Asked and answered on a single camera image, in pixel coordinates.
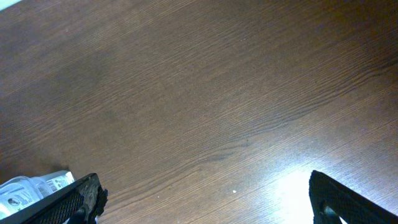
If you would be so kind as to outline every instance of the wooden table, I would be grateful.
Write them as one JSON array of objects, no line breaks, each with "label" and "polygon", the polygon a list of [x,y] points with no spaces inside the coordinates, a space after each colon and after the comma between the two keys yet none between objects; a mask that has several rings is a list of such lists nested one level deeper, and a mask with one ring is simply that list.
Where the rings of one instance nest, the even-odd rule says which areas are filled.
[{"label": "wooden table", "polygon": [[311,223],[322,171],[398,213],[396,1],[24,0],[0,182],[70,169],[100,223]]}]

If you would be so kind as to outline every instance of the wood grain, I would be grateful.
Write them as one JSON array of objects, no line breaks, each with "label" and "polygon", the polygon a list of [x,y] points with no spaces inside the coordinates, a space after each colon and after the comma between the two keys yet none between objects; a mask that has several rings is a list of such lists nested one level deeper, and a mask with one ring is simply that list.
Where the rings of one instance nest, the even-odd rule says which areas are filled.
[{"label": "wood grain", "polygon": [[101,223],[310,223],[322,171],[398,214],[398,5],[24,0],[0,182],[70,169]]}]

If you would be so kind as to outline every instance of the white label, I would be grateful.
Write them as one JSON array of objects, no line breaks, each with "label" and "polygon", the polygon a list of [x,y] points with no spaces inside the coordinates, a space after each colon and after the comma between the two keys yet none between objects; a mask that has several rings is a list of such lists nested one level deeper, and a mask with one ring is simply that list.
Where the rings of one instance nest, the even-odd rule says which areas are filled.
[{"label": "white label", "polygon": [[51,188],[52,192],[56,192],[64,187],[68,186],[72,182],[73,182],[72,180],[70,180],[68,177],[63,175],[63,176],[48,180],[47,184]]},{"label": "white label", "polygon": [[14,212],[28,207],[34,203],[33,198],[23,188],[5,196],[5,202]]},{"label": "white label", "polygon": [[43,195],[43,197],[49,196],[51,193],[46,189],[45,183],[41,183],[37,186],[39,192]]}]

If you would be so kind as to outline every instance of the barcode label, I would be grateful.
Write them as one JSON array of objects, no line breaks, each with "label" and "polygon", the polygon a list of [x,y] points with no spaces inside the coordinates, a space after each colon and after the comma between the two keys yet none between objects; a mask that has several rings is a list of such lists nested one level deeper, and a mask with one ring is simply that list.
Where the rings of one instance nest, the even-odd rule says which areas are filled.
[{"label": "barcode label", "polygon": [[42,187],[39,187],[39,191],[43,195],[43,197],[47,197],[50,195],[49,192],[43,189]]},{"label": "barcode label", "polygon": [[47,183],[53,192],[56,192],[58,190],[57,187],[54,186],[54,183],[51,180],[47,181]]}]

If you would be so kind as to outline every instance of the white packaging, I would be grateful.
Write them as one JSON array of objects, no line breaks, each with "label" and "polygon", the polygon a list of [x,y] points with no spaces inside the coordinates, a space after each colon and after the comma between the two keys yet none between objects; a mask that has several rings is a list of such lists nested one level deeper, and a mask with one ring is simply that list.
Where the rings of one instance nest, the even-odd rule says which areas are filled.
[{"label": "white packaging", "polygon": [[22,210],[46,196],[73,183],[69,171],[58,171],[42,177],[15,177],[0,185],[0,220]]}]

